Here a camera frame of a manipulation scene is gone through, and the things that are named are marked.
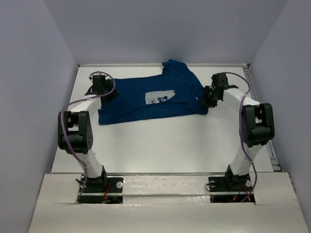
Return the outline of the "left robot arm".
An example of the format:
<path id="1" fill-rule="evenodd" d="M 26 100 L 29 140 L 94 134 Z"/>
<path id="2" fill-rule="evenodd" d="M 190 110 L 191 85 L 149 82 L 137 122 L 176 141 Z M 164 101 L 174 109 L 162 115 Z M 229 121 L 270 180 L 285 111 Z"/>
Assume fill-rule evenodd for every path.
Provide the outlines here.
<path id="1" fill-rule="evenodd" d="M 93 131 L 90 118 L 118 97 L 116 82 L 111 75 L 95 71 L 89 75 L 92 82 L 84 97 L 70 102 L 58 114 L 58 147 L 70 154 L 84 172 L 78 183 L 80 193 L 104 192 L 107 189 L 107 173 L 97 160 L 93 146 Z"/>

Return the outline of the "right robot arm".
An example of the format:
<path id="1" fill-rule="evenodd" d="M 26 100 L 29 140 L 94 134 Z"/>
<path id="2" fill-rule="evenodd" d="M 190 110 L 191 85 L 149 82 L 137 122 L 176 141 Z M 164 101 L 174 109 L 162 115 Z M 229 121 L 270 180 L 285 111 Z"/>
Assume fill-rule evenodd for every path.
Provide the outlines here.
<path id="1" fill-rule="evenodd" d="M 250 180 L 250 170 L 255 170 L 254 159 L 275 136 L 273 107 L 269 103 L 260 103 L 248 96 L 250 90 L 243 93 L 236 85 L 230 85 L 228 72 L 212 75 L 212 83 L 205 86 L 201 101 L 203 106 L 214 108 L 219 101 L 233 107 L 239 117 L 240 147 L 233 161 L 228 165 L 222 177 L 210 177 L 210 192 L 238 192 L 246 187 L 248 193 L 256 182 Z"/>

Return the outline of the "blue printed t shirt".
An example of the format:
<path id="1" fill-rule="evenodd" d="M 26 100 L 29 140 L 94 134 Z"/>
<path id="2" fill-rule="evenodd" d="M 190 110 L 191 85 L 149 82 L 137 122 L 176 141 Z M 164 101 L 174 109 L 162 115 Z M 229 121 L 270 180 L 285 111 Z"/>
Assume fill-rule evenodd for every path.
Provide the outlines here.
<path id="1" fill-rule="evenodd" d="M 201 105 L 204 87 L 187 65 L 168 60 L 162 66 L 159 75 L 115 79 L 119 95 L 98 110 L 99 124 L 206 115 L 208 107 Z"/>

